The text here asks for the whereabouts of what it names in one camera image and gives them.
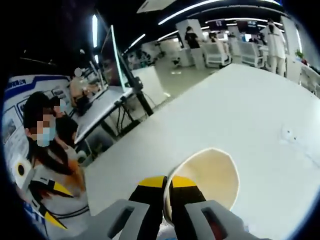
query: white table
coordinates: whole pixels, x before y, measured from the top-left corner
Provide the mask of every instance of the white table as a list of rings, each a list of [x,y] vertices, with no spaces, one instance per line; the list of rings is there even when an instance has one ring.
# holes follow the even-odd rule
[[[232,156],[238,171],[232,212],[259,238],[287,239],[317,197],[320,169],[297,145],[281,143],[279,135],[285,125],[319,161],[319,124],[320,100],[309,91],[271,72],[231,64],[153,114],[86,168],[90,212],[95,216],[128,199],[142,179],[169,175],[187,157],[215,147]]]
[[[105,119],[116,107],[115,103],[121,97],[128,98],[133,92],[132,88],[126,88],[123,92],[120,86],[109,86],[108,90],[91,101],[92,106],[78,119],[74,143],[79,143],[101,120]]]

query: face mask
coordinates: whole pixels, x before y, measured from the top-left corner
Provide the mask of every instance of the face mask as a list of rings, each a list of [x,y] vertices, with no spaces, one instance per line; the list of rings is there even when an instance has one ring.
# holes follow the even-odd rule
[[[44,127],[43,133],[36,135],[36,144],[38,144],[39,147],[47,147],[50,144],[50,141],[52,141],[55,138],[56,135],[56,120],[53,119],[52,122],[50,122],[50,127]]]
[[[60,113],[63,113],[66,111],[67,104],[64,100],[60,99]]]

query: white desk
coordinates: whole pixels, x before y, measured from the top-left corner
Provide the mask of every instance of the white desk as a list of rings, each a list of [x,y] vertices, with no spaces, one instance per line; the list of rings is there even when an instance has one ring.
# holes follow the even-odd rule
[[[286,125],[319,161],[319,123],[320,100],[309,91],[268,71],[231,64],[155,112],[86,168],[90,212],[95,216],[128,199],[142,179],[169,175],[187,157],[215,147],[237,167],[232,212],[257,237],[287,239],[317,197],[320,169],[279,135]]]
[[[115,102],[119,101],[121,97],[129,97],[131,94],[133,94],[132,88],[126,88],[126,91],[123,92],[120,86],[109,86],[108,90],[95,98],[89,110],[78,119],[74,143],[80,142],[99,121],[104,119],[114,109]]]

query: paper cup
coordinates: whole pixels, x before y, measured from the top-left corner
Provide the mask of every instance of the paper cup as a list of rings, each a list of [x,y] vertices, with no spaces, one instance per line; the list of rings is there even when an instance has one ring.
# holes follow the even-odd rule
[[[187,177],[196,183],[207,201],[215,200],[231,210],[239,191],[239,176],[231,156],[222,150],[207,148],[190,156],[169,176],[163,195],[163,214],[171,220],[169,187],[174,176]]]

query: white lab coat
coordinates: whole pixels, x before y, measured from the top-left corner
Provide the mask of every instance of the white lab coat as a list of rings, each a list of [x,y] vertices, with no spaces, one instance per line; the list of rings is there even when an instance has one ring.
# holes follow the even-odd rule
[[[269,26],[266,26],[261,33],[264,34],[269,48],[269,56],[286,58],[286,40],[283,33],[275,25],[273,34],[270,32]]]

